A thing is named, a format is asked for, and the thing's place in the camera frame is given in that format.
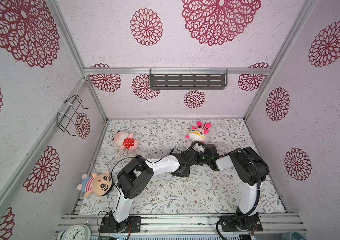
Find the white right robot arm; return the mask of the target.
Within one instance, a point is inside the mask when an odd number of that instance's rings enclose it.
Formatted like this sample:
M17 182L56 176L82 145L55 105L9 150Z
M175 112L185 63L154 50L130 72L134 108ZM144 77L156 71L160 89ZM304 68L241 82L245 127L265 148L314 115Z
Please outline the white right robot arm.
M262 182L270 169L266 162L251 147L235 149L223 155L214 145L205 145L205 151L197 151L199 164L209 165L214 171L234 168L242 184L242 195L237 214L254 215L260 200Z

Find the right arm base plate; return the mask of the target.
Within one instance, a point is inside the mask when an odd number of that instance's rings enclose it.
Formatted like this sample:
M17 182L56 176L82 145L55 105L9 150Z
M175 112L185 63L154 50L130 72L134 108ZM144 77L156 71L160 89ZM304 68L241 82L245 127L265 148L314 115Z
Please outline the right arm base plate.
M222 222L222 229L224 232L261 232L263 226L259 218L259 213L244 217L238 220L229 220L235 216L220 216Z

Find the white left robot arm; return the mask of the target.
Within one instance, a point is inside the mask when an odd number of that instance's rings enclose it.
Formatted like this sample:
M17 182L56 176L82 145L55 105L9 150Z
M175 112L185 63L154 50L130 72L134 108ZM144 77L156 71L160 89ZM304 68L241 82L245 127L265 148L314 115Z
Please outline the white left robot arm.
M133 199L145 190L154 176L173 173L175 176L188 177L191 166L198 161L197 155L191 152L170 154L153 160L140 155L130 159L116 176L119 199L112 216L117 223L128 219Z

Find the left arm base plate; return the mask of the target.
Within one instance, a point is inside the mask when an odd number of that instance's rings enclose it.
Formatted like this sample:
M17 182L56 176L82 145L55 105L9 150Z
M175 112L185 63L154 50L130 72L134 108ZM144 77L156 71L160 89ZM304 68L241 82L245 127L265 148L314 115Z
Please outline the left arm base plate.
M100 233L139 233L142 217L128 217L118 223L113 216L103 217L99 232Z

